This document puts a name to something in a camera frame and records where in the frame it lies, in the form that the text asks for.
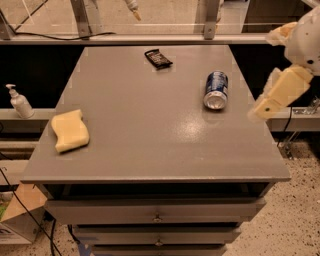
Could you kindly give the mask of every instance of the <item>desk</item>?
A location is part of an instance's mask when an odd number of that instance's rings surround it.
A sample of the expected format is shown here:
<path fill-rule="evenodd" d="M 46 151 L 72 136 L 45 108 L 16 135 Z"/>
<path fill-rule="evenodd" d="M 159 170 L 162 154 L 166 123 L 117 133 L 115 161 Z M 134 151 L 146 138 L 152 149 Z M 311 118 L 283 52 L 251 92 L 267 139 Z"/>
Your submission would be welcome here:
<path fill-rule="evenodd" d="M 221 255 L 289 173 L 267 126 L 247 120 L 253 98 L 228 46 L 159 47 L 174 63 L 161 71 L 152 48 L 84 50 L 56 111 L 81 109 L 90 142 L 59 155 L 48 125 L 23 182 L 96 255 Z M 229 78 L 223 111 L 202 102 L 213 70 Z"/>

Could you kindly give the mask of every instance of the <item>drawer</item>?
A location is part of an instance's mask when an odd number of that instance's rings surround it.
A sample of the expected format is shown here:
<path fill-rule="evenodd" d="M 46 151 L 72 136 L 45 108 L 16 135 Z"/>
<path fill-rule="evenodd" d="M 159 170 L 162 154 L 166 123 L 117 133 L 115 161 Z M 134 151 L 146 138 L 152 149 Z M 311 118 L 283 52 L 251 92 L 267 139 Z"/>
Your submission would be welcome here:
<path fill-rule="evenodd" d="M 95 256 L 221 256 L 226 250 L 226 247 L 221 245 L 91 247 Z"/>
<path fill-rule="evenodd" d="M 62 224 L 135 224 L 250 221 L 260 199 L 59 200 L 45 209 Z"/>
<path fill-rule="evenodd" d="M 240 234 L 239 228 L 155 226 L 75 227 L 74 235 L 83 244 L 103 245 L 183 245 L 232 243 Z"/>

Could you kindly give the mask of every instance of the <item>gray tabletop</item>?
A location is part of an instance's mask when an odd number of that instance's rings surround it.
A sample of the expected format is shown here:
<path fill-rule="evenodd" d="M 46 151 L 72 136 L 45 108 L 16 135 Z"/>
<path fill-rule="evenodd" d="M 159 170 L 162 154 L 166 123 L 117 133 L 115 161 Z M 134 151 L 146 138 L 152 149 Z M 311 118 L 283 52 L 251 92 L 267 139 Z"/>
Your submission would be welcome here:
<path fill-rule="evenodd" d="M 154 48 L 171 68 L 156 71 L 146 60 L 144 52 Z M 214 70 L 229 78 L 228 104 L 220 112 L 203 105 Z M 267 126 L 246 117 L 252 103 L 228 46 L 86 48 L 56 110 L 81 109 L 90 142 L 59 154 L 47 125 L 23 182 L 288 180 Z"/>

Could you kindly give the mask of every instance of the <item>white bottle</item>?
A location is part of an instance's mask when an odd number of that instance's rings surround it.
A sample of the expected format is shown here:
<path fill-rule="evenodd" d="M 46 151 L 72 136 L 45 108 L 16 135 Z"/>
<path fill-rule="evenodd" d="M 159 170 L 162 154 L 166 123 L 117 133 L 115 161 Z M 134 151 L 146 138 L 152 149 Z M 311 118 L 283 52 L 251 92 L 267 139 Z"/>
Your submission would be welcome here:
<path fill-rule="evenodd" d="M 17 93 L 14 87 L 14 84 L 7 84 L 6 87 L 9 89 L 9 93 L 11 95 L 11 104 L 14 109 L 17 111 L 21 118 L 30 118 L 34 114 L 34 110 L 29 104 L 28 100 L 25 96 Z"/>

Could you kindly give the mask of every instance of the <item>drawer knob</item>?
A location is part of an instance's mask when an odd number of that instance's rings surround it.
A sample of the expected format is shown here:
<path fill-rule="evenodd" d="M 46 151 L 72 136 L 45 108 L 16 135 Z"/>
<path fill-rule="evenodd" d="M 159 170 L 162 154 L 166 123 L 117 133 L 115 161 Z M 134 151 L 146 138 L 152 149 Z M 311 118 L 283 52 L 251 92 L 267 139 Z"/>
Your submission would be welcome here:
<path fill-rule="evenodd" d="M 156 246 L 162 246 L 163 243 L 160 241 L 160 239 L 155 243 Z"/>
<path fill-rule="evenodd" d="M 154 223 L 161 223 L 162 219 L 160 218 L 159 214 L 156 215 L 156 217 L 153 219 Z"/>

